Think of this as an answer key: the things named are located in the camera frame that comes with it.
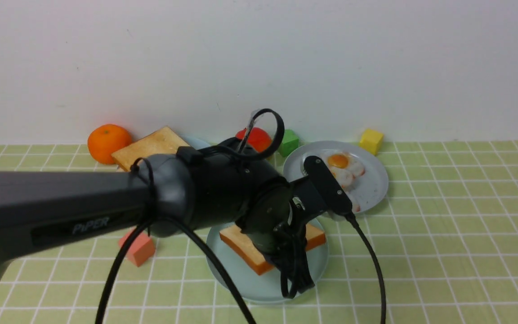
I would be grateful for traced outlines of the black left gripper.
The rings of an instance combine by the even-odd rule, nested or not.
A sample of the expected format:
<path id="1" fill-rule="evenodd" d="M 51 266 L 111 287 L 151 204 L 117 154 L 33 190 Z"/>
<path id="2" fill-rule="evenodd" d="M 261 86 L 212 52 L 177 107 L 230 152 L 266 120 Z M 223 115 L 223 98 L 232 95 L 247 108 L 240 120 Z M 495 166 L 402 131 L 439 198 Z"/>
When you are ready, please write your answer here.
<path id="1" fill-rule="evenodd" d="M 283 297 L 295 297 L 315 287 L 308 264 L 308 224 L 326 208 L 310 176 L 287 182 L 242 180 L 241 232 L 280 271 Z"/>

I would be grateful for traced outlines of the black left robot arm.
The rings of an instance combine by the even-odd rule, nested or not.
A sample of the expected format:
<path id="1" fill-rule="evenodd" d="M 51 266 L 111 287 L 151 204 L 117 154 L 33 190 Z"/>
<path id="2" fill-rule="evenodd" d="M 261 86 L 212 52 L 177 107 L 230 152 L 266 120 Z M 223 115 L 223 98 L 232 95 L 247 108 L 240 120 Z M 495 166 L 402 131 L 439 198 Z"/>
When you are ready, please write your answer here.
<path id="1" fill-rule="evenodd" d="M 323 212 L 309 178 L 288 182 L 230 138 L 140 158 L 130 172 L 0 171 L 0 281 L 18 258 L 137 226 L 158 238 L 234 223 L 281 273 L 283 297 L 312 289 L 307 223 Z"/>

